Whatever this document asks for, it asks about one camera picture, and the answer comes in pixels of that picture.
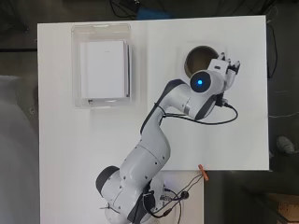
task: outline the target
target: gray floor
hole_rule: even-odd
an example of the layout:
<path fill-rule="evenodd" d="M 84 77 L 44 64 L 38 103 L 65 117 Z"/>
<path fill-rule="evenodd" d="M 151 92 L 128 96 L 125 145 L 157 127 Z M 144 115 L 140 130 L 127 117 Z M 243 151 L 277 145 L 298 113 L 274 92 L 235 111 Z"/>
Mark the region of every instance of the gray floor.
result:
<path fill-rule="evenodd" d="M 147 7 L 161 8 L 159 1 L 142 1 Z M 165 0 L 164 6 L 174 18 L 199 18 L 241 16 L 252 14 L 263 1 L 243 0 Z M 24 23 L 30 27 L 28 34 L 10 30 L 0 34 L 0 48 L 36 48 L 36 25 L 41 22 L 65 21 L 115 21 L 107 0 L 18 0 L 16 9 Z M 278 45 L 278 68 L 268 81 L 270 115 L 285 115 L 299 111 L 299 5 L 283 1 L 273 8 L 268 19 L 275 29 Z M 269 35 L 269 65 L 274 65 L 273 40 Z M 38 133 L 38 106 L 34 91 L 37 86 L 37 53 L 0 53 L 0 75 L 19 77 L 16 85 L 18 104 Z M 246 186 L 254 192 L 283 192 L 299 194 L 298 156 L 281 157 L 276 149 L 276 137 L 286 135 L 298 147 L 299 116 L 269 120 L 269 145 L 275 155 L 271 160 L 273 173 L 210 172 L 211 181 L 205 187 L 205 220 L 211 223 L 276 223 L 255 206 L 252 197 L 243 191 Z"/>

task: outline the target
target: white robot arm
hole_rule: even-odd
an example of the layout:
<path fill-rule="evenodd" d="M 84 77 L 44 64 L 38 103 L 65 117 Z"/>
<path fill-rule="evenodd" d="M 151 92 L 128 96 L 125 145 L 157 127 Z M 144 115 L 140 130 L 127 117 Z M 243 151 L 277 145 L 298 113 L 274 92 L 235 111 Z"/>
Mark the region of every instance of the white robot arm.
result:
<path fill-rule="evenodd" d="M 205 118 L 214 105 L 224 105 L 223 93 L 233 85 L 239 66 L 239 62 L 231 65 L 222 54 L 207 70 L 194 73 L 190 86 L 180 79 L 168 82 L 141 127 L 139 143 L 121 168 L 109 166 L 96 179 L 96 187 L 108 203 L 109 223 L 141 223 L 148 218 L 143 204 L 148 209 L 156 207 L 154 197 L 143 202 L 143 195 L 170 157 L 169 143 L 160 128 L 167 108 L 173 106 L 194 120 Z"/>

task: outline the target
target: transparent box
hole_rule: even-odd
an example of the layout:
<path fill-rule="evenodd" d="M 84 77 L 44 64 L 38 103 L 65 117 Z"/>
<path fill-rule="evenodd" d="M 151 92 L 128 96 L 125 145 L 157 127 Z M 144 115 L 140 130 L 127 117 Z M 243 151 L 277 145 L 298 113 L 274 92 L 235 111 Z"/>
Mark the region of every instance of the transparent box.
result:
<path fill-rule="evenodd" d="M 125 86 L 127 92 L 121 98 L 96 98 L 82 97 L 81 77 L 85 76 L 81 71 L 80 45 L 83 42 L 102 42 L 120 40 L 127 46 L 128 57 L 127 79 Z M 131 105 L 133 103 L 132 92 L 132 48 L 131 27 L 127 23 L 112 23 L 99 25 L 75 25 L 72 28 L 72 74 L 73 74 L 73 105 L 77 108 L 104 108 Z"/>

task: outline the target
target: white table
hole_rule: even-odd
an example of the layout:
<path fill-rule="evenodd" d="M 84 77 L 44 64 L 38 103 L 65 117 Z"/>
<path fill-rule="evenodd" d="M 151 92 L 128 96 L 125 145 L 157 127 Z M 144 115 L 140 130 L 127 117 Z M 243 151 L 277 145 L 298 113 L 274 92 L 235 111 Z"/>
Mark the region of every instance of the white table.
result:
<path fill-rule="evenodd" d="M 186 77 L 183 66 L 188 51 L 184 52 L 190 44 L 208 44 L 218 53 L 224 51 L 232 63 L 241 62 L 234 85 L 224 93 L 237 109 L 238 119 L 217 126 L 165 119 L 162 129 L 172 154 L 164 169 L 192 170 L 202 163 L 208 170 L 268 170 L 265 26 L 264 16 L 148 24 L 148 109 L 169 80 Z M 233 117 L 231 110 L 216 106 L 205 121 Z"/>
<path fill-rule="evenodd" d="M 99 173 L 113 164 L 120 166 L 127 153 L 139 140 L 139 129 L 147 115 L 148 82 L 152 75 L 149 67 L 149 43 L 155 32 L 167 34 L 169 26 L 181 27 L 209 20 L 177 20 L 177 21 L 126 21 L 132 28 L 133 72 L 138 95 L 137 104 L 132 107 L 88 110 L 75 109 L 72 105 L 72 62 L 71 62 L 71 29 L 75 23 L 39 24 L 38 25 L 38 81 L 39 81 L 39 124 L 40 124 L 40 209 L 42 224 L 79 224 L 107 223 L 104 211 L 99 207 L 106 206 L 97 192 L 94 181 Z M 260 25 L 263 18 L 242 19 L 246 25 Z M 155 26 L 163 26 L 163 30 L 155 30 Z M 235 32 L 234 26 L 227 32 Z M 188 33 L 178 34 L 188 37 Z M 261 61 L 264 71 L 259 74 L 265 78 L 265 49 L 262 49 Z M 266 98 L 266 86 L 262 82 L 263 99 Z M 264 154 L 267 148 L 259 153 L 250 153 L 248 160 L 255 161 L 261 157 L 266 169 L 268 161 Z M 170 170 L 179 170 L 172 166 Z M 188 184 L 196 172 L 164 172 L 167 186 L 178 190 Z M 203 182 L 192 190 L 192 197 L 184 204 L 184 215 L 181 223 L 203 223 Z M 174 223 L 173 215 L 162 220 L 162 223 Z"/>

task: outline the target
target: white box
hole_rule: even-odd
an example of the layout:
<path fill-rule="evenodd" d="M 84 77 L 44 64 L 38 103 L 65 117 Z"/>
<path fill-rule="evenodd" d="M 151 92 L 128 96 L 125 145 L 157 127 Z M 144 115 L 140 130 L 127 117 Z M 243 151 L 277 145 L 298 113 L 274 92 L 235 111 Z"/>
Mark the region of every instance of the white box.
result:
<path fill-rule="evenodd" d="M 128 54 L 124 41 L 80 43 L 82 99 L 114 99 L 128 94 Z"/>
<path fill-rule="evenodd" d="M 107 108 L 135 103 L 138 84 L 132 81 L 130 36 L 127 23 L 73 26 L 74 107 Z"/>

